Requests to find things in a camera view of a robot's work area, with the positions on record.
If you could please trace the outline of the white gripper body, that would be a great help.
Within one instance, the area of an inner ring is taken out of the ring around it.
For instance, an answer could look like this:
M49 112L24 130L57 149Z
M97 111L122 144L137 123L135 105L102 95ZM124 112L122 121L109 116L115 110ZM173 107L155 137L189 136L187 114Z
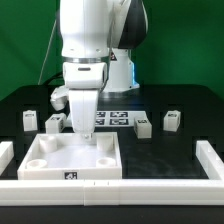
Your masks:
M80 134L93 133L99 93L107 81L107 64L65 62L63 77L73 130Z

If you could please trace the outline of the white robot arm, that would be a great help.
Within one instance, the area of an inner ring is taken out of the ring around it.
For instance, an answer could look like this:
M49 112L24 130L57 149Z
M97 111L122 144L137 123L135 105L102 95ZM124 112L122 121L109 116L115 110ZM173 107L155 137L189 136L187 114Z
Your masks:
M99 95L138 86L129 52L147 35L147 14L142 0L61 0L59 21L72 128L90 135Z

